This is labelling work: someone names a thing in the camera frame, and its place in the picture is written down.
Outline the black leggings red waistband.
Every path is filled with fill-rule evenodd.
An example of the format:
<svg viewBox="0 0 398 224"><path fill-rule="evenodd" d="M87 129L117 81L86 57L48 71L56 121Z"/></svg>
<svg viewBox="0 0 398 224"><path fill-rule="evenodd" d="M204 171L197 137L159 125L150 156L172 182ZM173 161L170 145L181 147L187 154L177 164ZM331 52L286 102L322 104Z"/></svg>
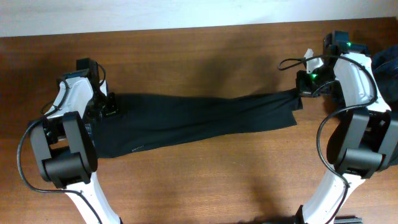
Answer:
<svg viewBox="0 0 398 224"><path fill-rule="evenodd" d="M237 98L120 94L116 105L119 112L93 131L99 158L288 128L297 124L293 112L303 108L296 89Z"/></svg>

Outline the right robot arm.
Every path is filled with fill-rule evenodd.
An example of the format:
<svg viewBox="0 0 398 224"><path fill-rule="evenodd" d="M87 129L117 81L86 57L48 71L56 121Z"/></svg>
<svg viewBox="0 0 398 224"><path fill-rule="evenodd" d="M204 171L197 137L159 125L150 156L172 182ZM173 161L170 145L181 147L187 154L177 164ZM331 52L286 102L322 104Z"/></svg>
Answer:
<svg viewBox="0 0 398 224"><path fill-rule="evenodd" d="M387 169L397 152L397 113L379 90L367 47L332 40L315 56L308 49L297 87L306 97L330 92L343 107L320 124L316 145L326 173L317 190L300 206L296 223L352 223L336 215L365 180Z"/></svg>

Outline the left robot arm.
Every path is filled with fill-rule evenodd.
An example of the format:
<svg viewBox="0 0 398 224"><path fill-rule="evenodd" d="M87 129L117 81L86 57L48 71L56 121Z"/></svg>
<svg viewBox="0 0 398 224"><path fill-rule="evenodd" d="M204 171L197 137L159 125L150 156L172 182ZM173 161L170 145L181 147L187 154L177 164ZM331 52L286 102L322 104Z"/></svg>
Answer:
<svg viewBox="0 0 398 224"><path fill-rule="evenodd" d="M20 142L30 140L39 174L55 188L35 192L65 194L86 223L121 223L98 180L98 156L93 140L96 125L116 115L114 93L109 93L106 71L95 60L81 58L76 70L57 79L58 94L47 111L31 122Z"/></svg>

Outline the dark clothes pile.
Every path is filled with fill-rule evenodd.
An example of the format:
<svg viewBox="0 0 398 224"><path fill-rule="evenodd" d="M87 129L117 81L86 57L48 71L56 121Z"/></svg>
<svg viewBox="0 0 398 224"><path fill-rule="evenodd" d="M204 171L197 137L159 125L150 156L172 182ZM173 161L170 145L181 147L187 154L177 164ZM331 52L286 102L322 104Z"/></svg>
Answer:
<svg viewBox="0 0 398 224"><path fill-rule="evenodd" d="M380 172L397 165L397 46L374 55L371 66L380 96L391 108L371 122L372 146L382 155Z"/></svg>

